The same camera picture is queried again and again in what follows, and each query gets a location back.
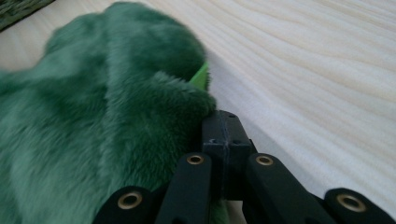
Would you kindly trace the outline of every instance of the green fur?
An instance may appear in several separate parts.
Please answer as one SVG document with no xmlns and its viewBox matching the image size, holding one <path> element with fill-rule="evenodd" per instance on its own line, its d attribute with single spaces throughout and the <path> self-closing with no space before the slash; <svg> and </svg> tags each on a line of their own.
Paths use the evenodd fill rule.
<svg viewBox="0 0 396 224">
<path fill-rule="evenodd" d="M 57 30 L 35 67 L 0 71 L 0 223 L 88 224 L 117 189 L 169 181 L 216 106 L 189 83 L 204 62 L 177 21 L 117 3 Z"/>
</svg>

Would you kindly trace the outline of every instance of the plush toy tag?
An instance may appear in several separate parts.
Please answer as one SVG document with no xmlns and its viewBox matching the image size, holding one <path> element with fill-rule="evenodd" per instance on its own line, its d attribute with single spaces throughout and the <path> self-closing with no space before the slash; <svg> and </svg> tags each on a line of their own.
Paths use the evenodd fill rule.
<svg viewBox="0 0 396 224">
<path fill-rule="evenodd" d="M 206 90 L 207 83 L 207 63 L 204 63 L 198 72 L 191 78 L 190 83 L 201 89 L 203 91 Z"/>
</svg>

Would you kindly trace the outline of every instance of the wooden table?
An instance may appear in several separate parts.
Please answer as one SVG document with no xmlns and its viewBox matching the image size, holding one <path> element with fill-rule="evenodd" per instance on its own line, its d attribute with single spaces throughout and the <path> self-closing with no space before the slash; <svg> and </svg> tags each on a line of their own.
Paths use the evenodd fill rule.
<svg viewBox="0 0 396 224">
<path fill-rule="evenodd" d="M 33 66 L 56 27 L 112 2 L 58 0 L 5 30 L 0 67 Z M 396 218 L 396 2 L 142 2 L 205 43 L 219 108 L 260 152 L 319 197 L 354 189 Z"/>
</svg>

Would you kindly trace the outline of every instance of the black metal bracket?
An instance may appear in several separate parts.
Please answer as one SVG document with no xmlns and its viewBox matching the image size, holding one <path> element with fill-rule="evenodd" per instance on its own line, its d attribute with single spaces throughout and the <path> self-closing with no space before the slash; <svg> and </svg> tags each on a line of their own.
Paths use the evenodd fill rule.
<svg viewBox="0 0 396 224">
<path fill-rule="evenodd" d="M 309 193 L 276 157 L 257 153 L 239 118 L 216 111 L 202 123 L 199 152 L 184 155 L 171 182 L 154 192 L 127 187 L 103 205 L 93 224 L 209 223 L 210 201 L 243 201 L 248 224 L 396 222 L 350 189 Z"/>
</svg>

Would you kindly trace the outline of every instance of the green plush toy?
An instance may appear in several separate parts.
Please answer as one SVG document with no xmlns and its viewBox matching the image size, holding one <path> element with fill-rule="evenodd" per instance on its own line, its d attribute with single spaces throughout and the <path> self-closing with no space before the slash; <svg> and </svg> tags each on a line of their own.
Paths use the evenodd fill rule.
<svg viewBox="0 0 396 224">
<path fill-rule="evenodd" d="M 215 109 L 205 75 L 191 32 L 140 4 L 57 30 L 35 67 L 0 72 L 0 223 L 88 224 L 114 191 L 169 181 Z"/>
</svg>

